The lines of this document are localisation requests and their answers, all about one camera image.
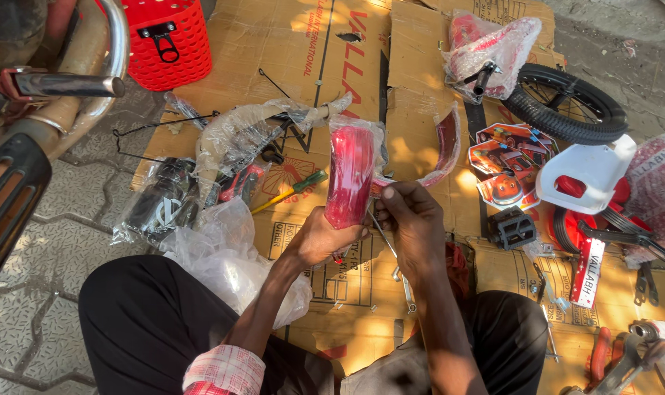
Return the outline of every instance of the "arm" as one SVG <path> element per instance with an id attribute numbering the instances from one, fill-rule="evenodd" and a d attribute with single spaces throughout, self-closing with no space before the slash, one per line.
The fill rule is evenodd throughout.
<path id="1" fill-rule="evenodd" d="M 185 394 L 259 393 L 265 369 L 261 357 L 291 284 L 309 266 L 326 261 L 333 252 L 371 235 L 364 225 L 335 230 L 325 219 L 324 211 L 324 207 L 313 209 L 301 230 L 271 266 L 257 297 L 221 345 L 196 357 L 184 376 Z"/>
<path id="2" fill-rule="evenodd" d="M 242 347 L 261 358 L 266 348 L 266 340 L 274 326 L 276 314 L 286 297 L 286 292 L 301 274 L 301 271 L 296 269 L 301 265 L 302 262 L 297 256 L 286 254 L 284 251 L 284 254 L 271 266 L 269 276 L 261 286 L 257 297 L 244 310 L 221 344 Z"/>
<path id="3" fill-rule="evenodd" d="M 276 313 L 299 274 L 314 264 L 328 260 L 333 252 L 370 235 L 364 225 L 335 230 L 323 215 L 324 209 L 318 206 L 310 212 L 301 230 L 271 267 L 257 298 L 224 338 L 223 345 L 242 347 L 261 358 Z"/>
<path id="4" fill-rule="evenodd" d="M 377 209 L 415 294 L 433 394 L 487 395 L 445 269 L 442 207 L 420 183 L 397 182 Z"/>

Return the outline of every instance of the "red basket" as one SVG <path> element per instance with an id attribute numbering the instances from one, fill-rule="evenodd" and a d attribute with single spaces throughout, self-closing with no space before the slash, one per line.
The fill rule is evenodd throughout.
<path id="1" fill-rule="evenodd" d="M 206 76 L 213 67 L 199 0 L 122 0 L 130 24 L 128 73 L 151 91 Z"/>

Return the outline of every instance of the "spokes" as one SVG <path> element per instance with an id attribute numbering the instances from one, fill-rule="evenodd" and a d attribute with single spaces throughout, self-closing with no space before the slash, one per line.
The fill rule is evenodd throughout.
<path id="1" fill-rule="evenodd" d="M 557 91 L 552 86 L 530 81 L 521 81 L 520 84 L 523 90 L 535 100 L 548 107 L 556 107 L 558 112 L 567 117 L 592 124 L 600 124 L 602 122 L 601 117 L 603 114 L 600 111 L 571 95 L 565 95 L 563 92 Z"/>

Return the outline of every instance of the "cartoon sticker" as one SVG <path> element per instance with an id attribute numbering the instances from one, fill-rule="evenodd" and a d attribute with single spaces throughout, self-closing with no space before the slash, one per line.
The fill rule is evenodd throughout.
<path id="1" fill-rule="evenodd" d="M 469 162 L 485 174 L 494 175 L 477 184 L 483 201 L 499 210 L 518 206 L 522 210 L 539 204 L 535 192 L 538 170 L 525 153 L 488 139 L 468 149 Z"/>
<path id="2" fill-rule="evenodd" d="M 528 127 L 520 125 L 493 124 L 477 131 L 477 142 L 495 140 L 505 146 L 516 148 L 525 153 L 538 168 L 542 167 L 554 155 Z"/>

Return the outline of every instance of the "person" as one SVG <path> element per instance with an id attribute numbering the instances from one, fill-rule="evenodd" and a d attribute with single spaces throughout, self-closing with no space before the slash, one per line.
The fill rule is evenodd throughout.
<path id="1" fill-rule="evenodd" d="M 97 268 L 79 317 L 98 392 L 114 394 L 535 394 L 547 345 L 539 306 L 518 294 L 452 295 L 442 208 L 416 182 L 385 187 L 381 227 L 393 232 L 421 330 L 369 367 L 335 380 L 330 361 L 271 335 L 294 279 L 359 238 L 316 207 L 241 316 L 162 256 Z"/>

